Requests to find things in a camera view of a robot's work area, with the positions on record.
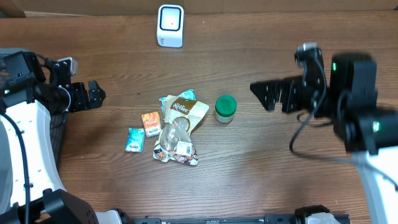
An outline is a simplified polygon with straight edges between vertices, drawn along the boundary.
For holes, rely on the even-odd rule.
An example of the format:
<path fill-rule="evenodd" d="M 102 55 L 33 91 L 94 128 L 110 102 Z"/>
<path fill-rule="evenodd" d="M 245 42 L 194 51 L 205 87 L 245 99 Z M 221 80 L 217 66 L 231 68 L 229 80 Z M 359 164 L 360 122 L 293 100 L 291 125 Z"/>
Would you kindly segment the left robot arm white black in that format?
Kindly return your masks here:
<path fill-rule="evenodd" d="M 119 209 L 97 212 L 68 193 L 54 150 L 66 115 L 100 108 L 96 81 L 73 83 L 77 62 L 26 49 L 1 49 L 1 222 L 128 223 Z"/>

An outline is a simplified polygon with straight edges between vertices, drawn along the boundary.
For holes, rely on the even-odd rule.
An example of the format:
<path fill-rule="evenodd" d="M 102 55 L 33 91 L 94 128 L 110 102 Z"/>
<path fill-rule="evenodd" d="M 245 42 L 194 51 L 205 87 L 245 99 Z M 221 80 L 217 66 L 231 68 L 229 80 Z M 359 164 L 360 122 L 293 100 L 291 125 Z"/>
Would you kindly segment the orange tissue pack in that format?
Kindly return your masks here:
<path fill-rule="evenodd" d="M 148 138 L 158 136 L 162 130 L 160 116 L 157 111 L 143 114 L 142 122 Z"/>

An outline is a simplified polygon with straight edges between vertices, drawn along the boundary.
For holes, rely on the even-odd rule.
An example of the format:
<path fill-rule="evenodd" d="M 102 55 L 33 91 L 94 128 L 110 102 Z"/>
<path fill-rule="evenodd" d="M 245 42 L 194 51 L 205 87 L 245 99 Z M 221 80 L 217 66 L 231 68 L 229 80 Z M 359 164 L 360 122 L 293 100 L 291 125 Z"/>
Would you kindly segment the green lid jar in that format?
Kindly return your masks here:
<path fill-rule="evenodd" d="M 229 123 L 233 120 L 237 110 L 237 102 L 231 95 L 220 96 L 215 104 L 215 118 L 221 123 Z"/>

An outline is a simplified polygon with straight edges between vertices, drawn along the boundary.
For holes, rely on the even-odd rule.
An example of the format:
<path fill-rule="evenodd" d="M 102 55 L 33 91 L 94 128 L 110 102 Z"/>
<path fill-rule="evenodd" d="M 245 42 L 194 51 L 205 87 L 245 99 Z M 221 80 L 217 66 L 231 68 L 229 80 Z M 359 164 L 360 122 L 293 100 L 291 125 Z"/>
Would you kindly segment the teal tissue pack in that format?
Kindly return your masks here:
<path fill-rule="evenodd" d="M 145 141 L 144 128 L 129 128 L 125 151 L 141 153 Z"/>

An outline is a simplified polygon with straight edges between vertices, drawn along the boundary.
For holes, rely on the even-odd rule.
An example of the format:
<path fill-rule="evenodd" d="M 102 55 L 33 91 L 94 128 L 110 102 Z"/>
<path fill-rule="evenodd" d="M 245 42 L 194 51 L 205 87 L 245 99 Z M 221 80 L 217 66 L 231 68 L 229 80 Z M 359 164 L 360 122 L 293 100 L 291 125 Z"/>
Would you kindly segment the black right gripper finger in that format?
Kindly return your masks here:
<path fill-rule="evenodd" d="M 298 81 L 298 77 L 285 78 L 281 81 L 280 102 L 284 113 L 293 113 L 297 110 L 295 85 Z"/>
<path fill-rule="evenodd" d="M 280 81 L 269 80 L 250 84 L 250 90 L 267 111 L 274 111 L 280 98 Z"/>

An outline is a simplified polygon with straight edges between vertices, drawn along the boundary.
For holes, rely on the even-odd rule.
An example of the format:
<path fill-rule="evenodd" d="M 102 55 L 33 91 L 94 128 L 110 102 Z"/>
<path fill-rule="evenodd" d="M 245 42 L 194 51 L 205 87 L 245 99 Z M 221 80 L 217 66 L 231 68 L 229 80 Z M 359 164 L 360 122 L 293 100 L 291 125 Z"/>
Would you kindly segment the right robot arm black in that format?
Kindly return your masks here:
<path fill-rule="evenodd" d="M 282 112 L 306 110 L 309 118 L 328 118 L 344 142 L 349 159 L 298 152 L 292 136 L 290 152 L 304 159 L 355 166 L 361 178 L 373 223 L 397 223 L 397 111 L 377 105 L 377 64 L 369 54 L 333 56 L 326 80 L 320 51 L 295 53 L 303 75 L 254 82 L 250 90 L 267 111 L 282 103 Z"/>

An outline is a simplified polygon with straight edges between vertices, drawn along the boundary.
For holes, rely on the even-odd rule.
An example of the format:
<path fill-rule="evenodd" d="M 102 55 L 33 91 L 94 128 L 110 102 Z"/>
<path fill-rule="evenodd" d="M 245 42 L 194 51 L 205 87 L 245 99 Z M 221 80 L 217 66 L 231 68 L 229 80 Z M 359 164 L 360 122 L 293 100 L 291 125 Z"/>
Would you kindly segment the teal snack packet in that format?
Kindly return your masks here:
<path fill-rule="evenodd" d="M 188 100 L 196 100 L 196 95 L 193 89 L 186 90 L 178 95 L 178 97 L 182 97 Z M 162 103 L 161 110 L 163 115 L 165 115 L 165 103 L 167 101 L 167 97 L 159 98 L 159 101 Z"/>

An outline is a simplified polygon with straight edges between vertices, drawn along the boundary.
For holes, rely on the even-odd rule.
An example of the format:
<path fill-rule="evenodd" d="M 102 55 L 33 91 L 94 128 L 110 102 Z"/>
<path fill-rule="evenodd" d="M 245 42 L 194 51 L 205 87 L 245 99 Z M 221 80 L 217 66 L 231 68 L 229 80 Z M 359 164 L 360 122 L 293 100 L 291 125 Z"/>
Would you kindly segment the beige Pantree snack bag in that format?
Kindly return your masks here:
<path fill-rule="evenodd" d="M 154 159 L 198 164 L 198 155 L 190 138 L 205 117 L 209 106 L 201 101 L 169 95 L 164 104 L 164 127 L 153 149 Z"/>

